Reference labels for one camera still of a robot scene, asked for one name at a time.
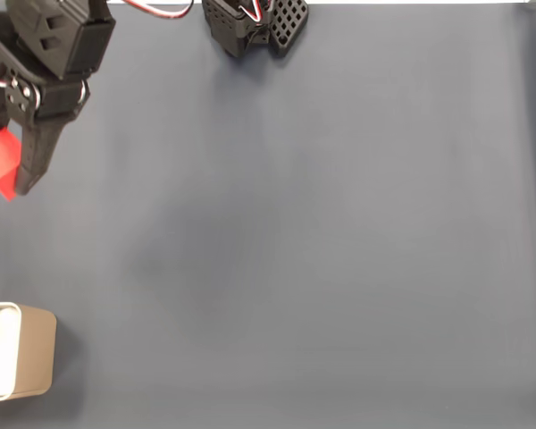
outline red wire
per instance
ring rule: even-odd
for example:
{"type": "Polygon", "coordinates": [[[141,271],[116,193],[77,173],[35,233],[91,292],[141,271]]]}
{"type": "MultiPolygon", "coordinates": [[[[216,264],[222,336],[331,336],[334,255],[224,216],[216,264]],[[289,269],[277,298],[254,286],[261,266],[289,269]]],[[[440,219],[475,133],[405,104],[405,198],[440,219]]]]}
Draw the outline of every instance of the red wire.
{"type": "Polygon", "coordinates": [[[260,5],[260,0],[253,0],[253,2],[255,10],[253,13],[245,9],[244,6],[240,6],[240,9],[242,9],[252,21],[260,22],[262,20],[262,6],[260,5]]]}

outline beige container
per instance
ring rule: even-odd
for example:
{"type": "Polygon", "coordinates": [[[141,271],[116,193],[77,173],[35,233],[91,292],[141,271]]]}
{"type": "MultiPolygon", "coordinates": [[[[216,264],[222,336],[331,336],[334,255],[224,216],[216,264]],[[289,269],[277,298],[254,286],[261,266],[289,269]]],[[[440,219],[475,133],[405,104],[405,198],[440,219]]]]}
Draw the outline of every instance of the beige container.
{"type": "Polygon", "coordinates": [[[15,315],[11,323],[15,343],[7,348],[9,356],[4,359],[12,364],[1,368],[8,381],[0,389],[0,401],[46,393],[54,371],[55,316],[39,308],[0,302],[0,310],[5,309],[9,316],[15,315]]]}

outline blue-gray surface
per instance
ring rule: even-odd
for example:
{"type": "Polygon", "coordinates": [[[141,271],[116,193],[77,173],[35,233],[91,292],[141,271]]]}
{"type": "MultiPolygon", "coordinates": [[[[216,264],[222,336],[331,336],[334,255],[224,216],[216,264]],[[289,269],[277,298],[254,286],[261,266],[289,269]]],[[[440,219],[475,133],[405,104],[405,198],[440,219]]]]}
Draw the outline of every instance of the blue-gray surface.
{"type": "Polygon", "coordinates": [[[113,8],[0,300],[59,318],[0,429],[536,428],[536,6],[316,6],[243,62],[113,8]]]}

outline small box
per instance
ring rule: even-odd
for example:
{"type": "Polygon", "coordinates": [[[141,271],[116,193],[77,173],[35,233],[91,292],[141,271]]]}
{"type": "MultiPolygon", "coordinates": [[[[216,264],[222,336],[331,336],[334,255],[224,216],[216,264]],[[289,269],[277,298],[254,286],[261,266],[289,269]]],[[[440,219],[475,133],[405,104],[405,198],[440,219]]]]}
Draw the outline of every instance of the small box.
{"type": "Polygon", "coordinates": [[[52,385],[55,316],[0,302],[0,401],[37,396],[52,385]]]}

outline robotic arm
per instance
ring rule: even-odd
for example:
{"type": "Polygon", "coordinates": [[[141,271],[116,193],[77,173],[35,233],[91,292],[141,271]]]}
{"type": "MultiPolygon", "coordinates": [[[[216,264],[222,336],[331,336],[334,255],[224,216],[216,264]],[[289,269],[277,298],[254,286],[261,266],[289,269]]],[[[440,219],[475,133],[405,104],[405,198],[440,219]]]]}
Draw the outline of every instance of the robotic arm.
{"type": "Polygon", "coordinates": [[[0,13],[0,130],[22,127],[15,191],[46,173],[63,127],[89,98],[115,26],[105,0],[7,0],[0,13]]]}
{"type": "MultiPolygon", "coordinates": [[[[160,18],[181,18],[192,6],[166,12],[124,0],[160,18]]],[[[232,56],[270,45],[284,56],[304,28],[305,0],[203,0],[213,38],[232,56]]],[[[0,131],[22,127],[15,194],[26,195],[46,173],[65,125],[89,98],[113,33],[106,0],[6,0],[0,13],[0,131]]]]}

